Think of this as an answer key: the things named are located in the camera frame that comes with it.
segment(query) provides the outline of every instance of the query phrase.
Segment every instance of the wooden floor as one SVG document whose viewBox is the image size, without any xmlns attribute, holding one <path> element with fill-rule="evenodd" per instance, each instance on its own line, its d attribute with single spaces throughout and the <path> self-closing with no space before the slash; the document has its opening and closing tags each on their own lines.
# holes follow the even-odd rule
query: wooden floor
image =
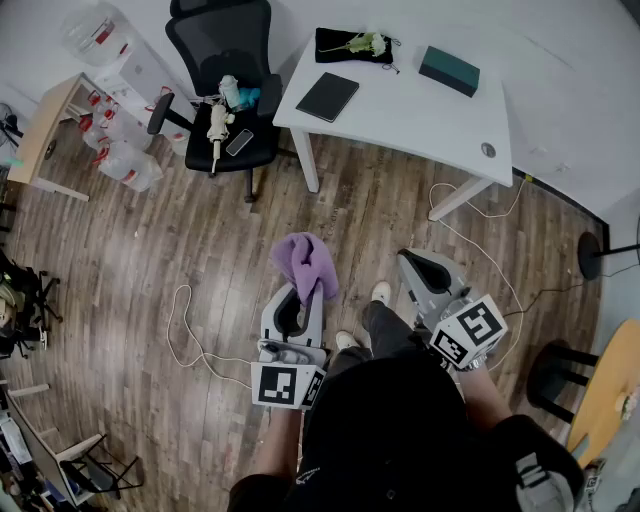
<svg viewBox="0 0 640 512">
<path fill-rule="evenodd" d="M 281 145 L 292 148 L 286 136 Z M 37 427 L 59 428 L 54 448 L 104 432 L 119 457 L 142 458 L 145 486 L 123 493 L 119 502 L 100 498 L 110 510 L 225 510 L 228 490 L 246 474 L 266 427 L 265 410 L 251 405 L 246 389 L 212 377 L 202 364 L 185 369 L 172 359 L 165 334 L 181 284 L 193 287 L 187 318 L 205 349 L 246 359 L 256 355 L 260 312 L 283 284 L 269 250 L 296 231 L 320 236 L 336 264 L 340 295 L 326 307 L 330 347 L 337 330 L 361 331 L 359 310 L 380 279 L 391 283 L 391 306 L 412 317 L 395 263 L 396 252 L 408 246 L 454 258 L 503 313 L 517 310 L 489 260 L 427 220 L 432 184 L 459 185 L 465 173 L 337 138 L 315 138 L 313 145 L 319 194 L 307 191 L 296 160 L 278 157 L 257 172 L 260 198 L 246 205 L 242 173 L 211 180 L 186 169 L 160 138 L 150 151 L 164 178 L 137 194 L 92 167 L 95 153 L 67 124 L 43 173 L 89 194 L 90 202 L 22 190 L 5 250 L 20 264 L 60 277 L 54 303 L 64 322 L 54 324 L 48 351 L 28 360 L 14 354 L 0 369 L 12 388 L 51 385 L 21 403 Z M 492 186 L 472 202 L 488 214 L 505 212 L 519 185 L 516 179 L 511 189 Z M 438 187 L 434 200 L 448 193 Z M 599 232 L 586 215 L 529 183 L 509 217 L 485 219 L 463 206 L 444 220 L 495 258 L 523 306 L 540 288 L 580 282 L 578 236 L 585 229 Z M 187 295 L 179 295 L 171 326 L 183 361 L 197 355 L 181 324 Z M 557 423 L 524 397 L 528 367 L 556 338 L 589 348 L 599 296 L 598 282 L 544 294 L 525 316 L 518 346 L 492 374 L 516 411 L 549 430 Z M 515 341 L 519 319 L 508 317 L 511 330 L 494 362 Z M 249 382 L 244 364 L 214 365 Z"/>
</svg>

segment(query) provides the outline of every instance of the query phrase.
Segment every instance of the purple cloth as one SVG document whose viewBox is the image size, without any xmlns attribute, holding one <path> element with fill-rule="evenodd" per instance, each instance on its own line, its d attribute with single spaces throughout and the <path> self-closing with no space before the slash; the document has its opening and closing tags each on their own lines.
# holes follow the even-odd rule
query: purple cloth
<svg viewBox="0 0 640 512">
<path fill-rule="evenodd" d="M 324 298 L 338 295 L 338 276 L 331 253 L 312 233 L 291 233 L 271 249 L 271 260 L 296 290 L 306 305 L 317 281 L 323 286 Z"/>
</svg>

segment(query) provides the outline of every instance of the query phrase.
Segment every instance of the desk leg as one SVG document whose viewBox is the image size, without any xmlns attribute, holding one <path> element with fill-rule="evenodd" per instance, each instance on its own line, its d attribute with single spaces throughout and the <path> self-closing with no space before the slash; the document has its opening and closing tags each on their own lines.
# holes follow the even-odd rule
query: desk leg
<svg viewBox="0 0 640 512">
<path fill-rule="evenodd" d="M 307 180 L 307 188 L 310 192 L 318 192 L 320 190 L 318 171 L 316 171 L 316 162 L 313 159 L 309 134 L 302 130 L 291 128 L 291 136 L 296 145 L 300 165 L 302 165 L 302 171 L 304 172 L 304 179 Z"/>
<path fill-rule="evenodd" d="M 40 384 L 39 386 L 32 386 L 30 388 L 10 389 L 7 391 L 7 394 L 11 398 L 18 398 L 20 396 L 35 395 L 36 393 L 40 393 L 41 391 L 46 391 L 48 389 L 49 384 Z"/>
<path fill-rule="evenodd" d="M 84 441 L 80 441 L 78 444 L 73 445 L 71 448 L 67 448 L 66 450 L 56 454 L 56 460 L 58 462 L 62 462 L 64 460 L 73 460 L 77 458 L 79 455 L 82 455 L 87 448 L 91 448 L 94 444 L 102 439 L 100 434 L 96 434 L 95 436 L 91 436 L 89 439 L 85 439 Z"/>
<path fill-rule="evenodd" d="M 429 212 L 429 220 L 438 220 L 444 217 L 450 211 L 455 210 L 458 206 L 464 204 L 479 192 L 482 192 L 492 183 L 491 180 L 486 178 L 476 178 L 475 176 L 469 178 L 458 190 L 449 194 L 444 201 L 433 207 Z"/>
<path fill-rule="evenodd" d="M 63 187 L 62 185 L 58 185 L 57 183 L 53 183 L 52 181 L 45 180 L 42 178 L 34 178 L 33 181 L 31 182 L 31 185 L 33 185 L 36 188 L 39 188 L 40 190 L 46 190 L 47 192 L 58 192 L 60 194 L 65 194 L 67 196 L 75 197 L 76 199 L 80 199 L 80 201 L 89 200 L 89 196 L 86 194 L 81 194 L 76 190 Z"/>
</svg>

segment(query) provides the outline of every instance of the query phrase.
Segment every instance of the dark green box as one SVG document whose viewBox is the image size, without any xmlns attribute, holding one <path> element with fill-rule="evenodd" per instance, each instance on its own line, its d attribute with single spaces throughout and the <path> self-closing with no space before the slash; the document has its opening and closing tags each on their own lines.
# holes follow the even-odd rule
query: dark green box
<svg viewBox="0 0 640 512">
<path fill-rule="evenodd" d="M 478 90 L 480 70 L 477 67 L 433 46 L 429 46 L 424 54 L 420 74 L 448 85 L 470 98 Z"/>
</svg>

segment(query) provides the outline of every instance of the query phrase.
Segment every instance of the white box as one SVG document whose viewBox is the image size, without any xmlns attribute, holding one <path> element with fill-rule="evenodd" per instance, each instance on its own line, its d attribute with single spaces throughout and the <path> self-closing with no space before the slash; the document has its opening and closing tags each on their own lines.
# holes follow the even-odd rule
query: white box
<svg viewBox="0 0 640 512">
<path fill-rule="evenodd" d="M 490 295 L 468 304 L 436 325 L 429 345 L 464 368 L 487 352 L 507 332 L 507 324 Z"/>
<path fill-rule="evenodd" d="M 193 122 L 195 109 L 142 42 L 129 45 L 113 64 L 105 66 L 94 80 L 95 84 L 145 126 L 160 96 L 175 94 L 171 110 Z M 189 132 L 171 121 L 165 121 L 161 133 L 169 140 L 188 137 Z"/>
<path fill-rule="evenodd" d="M 251 398 L 256 405 L 311 409 L 326 372 L 314 364 L 251 363 Z"/>
</svg>

